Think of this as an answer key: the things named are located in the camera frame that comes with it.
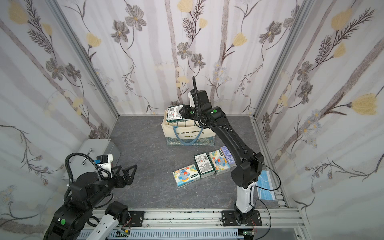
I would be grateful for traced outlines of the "green white tissue pack back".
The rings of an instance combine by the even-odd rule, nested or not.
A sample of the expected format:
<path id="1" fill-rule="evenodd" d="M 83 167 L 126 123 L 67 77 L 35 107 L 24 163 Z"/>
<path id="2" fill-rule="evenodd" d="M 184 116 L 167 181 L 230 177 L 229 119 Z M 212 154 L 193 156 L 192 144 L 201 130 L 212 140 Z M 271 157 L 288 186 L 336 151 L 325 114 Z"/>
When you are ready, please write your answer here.
<path id="1" fill-rule="evenodd" d="M 184 105 L 171 106 L 167 109 L 166 121 L 168 123 L 182 122 L 185 119 L 183 118 L 180 110 L 182 110 Z"/>

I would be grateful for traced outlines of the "green white tissue pack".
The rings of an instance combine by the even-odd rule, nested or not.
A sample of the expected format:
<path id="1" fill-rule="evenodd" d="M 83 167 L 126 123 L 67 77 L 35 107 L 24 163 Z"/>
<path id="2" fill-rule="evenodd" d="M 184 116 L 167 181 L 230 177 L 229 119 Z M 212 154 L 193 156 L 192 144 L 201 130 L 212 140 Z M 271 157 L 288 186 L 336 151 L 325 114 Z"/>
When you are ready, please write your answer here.
<path id="1" fill-rule="evenodd" d="M 184 105 L 171 106 L 167 109 L 166 121 L 168 123 L 182 122 L 185 119 L 183 118 L 180 110 L 182 110 Z"/>
<path id="2" fill-rule="evenodd" d="M 196 168 L 202 179 L 213 176 L 215 174 L 215 169 L 207 153 L 201 153 L 201 154 L 195 155 L 194 161 L 195 161 Z"/>

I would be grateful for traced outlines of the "cream canvas tote bag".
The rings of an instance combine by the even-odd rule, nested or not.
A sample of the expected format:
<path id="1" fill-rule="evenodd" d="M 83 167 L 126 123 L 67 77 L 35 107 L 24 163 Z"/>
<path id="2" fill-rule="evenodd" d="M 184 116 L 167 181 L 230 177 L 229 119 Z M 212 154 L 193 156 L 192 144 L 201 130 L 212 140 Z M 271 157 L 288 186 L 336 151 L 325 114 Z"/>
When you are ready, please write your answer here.
<path id="1" fill-rule="evenodd" d="M 167 146 L 214 146 L 216 134 L 210 129 L 196 126 L 192 120 L 181 122 L 167 122 L 167 113 L 164 113 L 162 129 Z"/>

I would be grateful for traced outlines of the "green white tissue pack front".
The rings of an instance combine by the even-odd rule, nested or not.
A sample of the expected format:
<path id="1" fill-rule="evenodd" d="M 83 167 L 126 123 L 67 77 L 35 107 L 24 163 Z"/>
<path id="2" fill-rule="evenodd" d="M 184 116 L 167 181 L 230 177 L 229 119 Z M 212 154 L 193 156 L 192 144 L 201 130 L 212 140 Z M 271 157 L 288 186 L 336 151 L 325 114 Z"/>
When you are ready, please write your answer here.
<path id="1" fill-rule="evenodd" d="M 213 176 L 215 174 L 215 169 L 207 153 L 201 153 L 201 154 L 195 155 L 194 161 L 195 161 L 196 168 L 202 179 Z"/>

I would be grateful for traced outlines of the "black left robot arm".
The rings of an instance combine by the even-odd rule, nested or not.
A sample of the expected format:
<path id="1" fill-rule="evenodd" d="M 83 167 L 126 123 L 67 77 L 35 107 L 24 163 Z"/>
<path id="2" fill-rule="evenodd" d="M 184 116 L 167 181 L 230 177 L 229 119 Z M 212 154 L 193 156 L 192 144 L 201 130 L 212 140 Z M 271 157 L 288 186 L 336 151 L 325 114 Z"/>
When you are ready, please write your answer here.
<path id="1" fill-rule="evenodd" d="M 74 178 L 70 159 L 80 156 L 89 160 L 95 168 L 93 172 L 86 172 Z M 80 236 L 90 219 L 97 220 L 93 215 L 95 209 L 104 198 L 112 197 L 115 188 L 122 189 L 133 183 L 137 165 L 122 169 L 121 166 L 103 168 L 109 165 L 111 155 L 98 156 L 93 160 L 83 153 L 69 154 L 65 159 L 65 168 L 69 177 L 69 185 L 64 195 L 64 204 L 55 212 L 50 226 L 45 232 L 45 240 L 75 240 Z M 133 227 L 141 225 L 143 212 L 130 213 L 128 206 L 117 201 L 109 200 L 107 209 L 96 224 L 92 224 L 94 230 L 88 236 L 89 240 L 105 240 L 118 226 Z"/>

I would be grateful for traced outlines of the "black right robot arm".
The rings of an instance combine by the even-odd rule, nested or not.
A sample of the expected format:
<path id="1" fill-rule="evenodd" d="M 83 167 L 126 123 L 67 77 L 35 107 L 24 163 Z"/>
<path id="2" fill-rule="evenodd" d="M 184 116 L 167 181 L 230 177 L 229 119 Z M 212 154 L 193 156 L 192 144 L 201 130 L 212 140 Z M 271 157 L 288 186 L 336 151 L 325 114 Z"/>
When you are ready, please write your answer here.
<path id="1" fill-rule="evenodd" d="M 224 111 L 220 107 L 212 106 L 207 92 L 198 90 L 196 77 L 192 78 L 192 82 L 194 88 L 190 92 L 190 104 L 183 105 L 180 114 L 184 119 L 196 122 L 198 127 L 212 130 L 232 154 L 236 167 L 231 171 L 231 177 L 238 186 L 234 218 L 238 225 L 245 226 L 255 216 L 253 197 L 263 167 L 274 174 L 276 172 L 264 164 L 262 153 L 256 153 L 241 139 Z"/>

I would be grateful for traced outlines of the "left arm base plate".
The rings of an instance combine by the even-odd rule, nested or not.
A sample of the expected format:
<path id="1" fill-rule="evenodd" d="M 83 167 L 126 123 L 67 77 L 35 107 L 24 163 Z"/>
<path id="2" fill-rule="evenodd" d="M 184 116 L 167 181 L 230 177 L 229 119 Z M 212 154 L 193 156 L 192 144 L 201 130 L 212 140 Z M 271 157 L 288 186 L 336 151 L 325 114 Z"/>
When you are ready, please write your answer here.
<path id="1" fill-rule="evenodd" d="M 144 211 L 130 211 L 130 219 L 126 227 L 142 227 L 144 221 Z"/>

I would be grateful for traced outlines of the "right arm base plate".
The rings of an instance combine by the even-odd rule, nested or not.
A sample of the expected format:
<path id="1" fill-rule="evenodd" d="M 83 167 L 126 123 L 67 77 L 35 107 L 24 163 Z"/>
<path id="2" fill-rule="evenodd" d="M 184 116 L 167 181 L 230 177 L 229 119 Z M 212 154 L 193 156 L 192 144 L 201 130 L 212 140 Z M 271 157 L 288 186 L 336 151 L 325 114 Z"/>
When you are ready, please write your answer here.
<path id="1" fill-rule="evenodd" d="M 221 224 L 223 227 L 234 227 L 234 226 L 248 226 L 248 227 L 259 227 L 262 226 L 262 219 L 260 212 L 253 210 L 248 213 L 241 213 L 235 210 L 221 211 L 222 219 Z"/>

